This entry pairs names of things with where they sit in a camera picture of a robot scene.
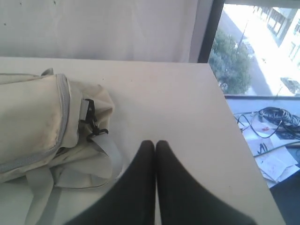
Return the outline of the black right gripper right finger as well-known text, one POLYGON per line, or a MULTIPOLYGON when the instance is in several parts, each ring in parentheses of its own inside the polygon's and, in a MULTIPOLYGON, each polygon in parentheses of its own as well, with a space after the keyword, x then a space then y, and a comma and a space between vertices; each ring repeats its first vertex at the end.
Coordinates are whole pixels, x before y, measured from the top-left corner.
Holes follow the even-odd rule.
POLYGON ((198 183, 167 141, 156 144, 157 190, 164 225, 253 225, 255 221, 198 183))

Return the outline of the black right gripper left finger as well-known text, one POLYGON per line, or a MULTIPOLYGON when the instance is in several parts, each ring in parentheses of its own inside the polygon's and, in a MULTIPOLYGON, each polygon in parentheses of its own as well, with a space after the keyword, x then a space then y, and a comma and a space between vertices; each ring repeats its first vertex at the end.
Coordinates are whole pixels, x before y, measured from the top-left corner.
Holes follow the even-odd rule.
POLYGON ((142 141, 134 159, 113 187, 68 225, 153 225, 155 148, 142 141))

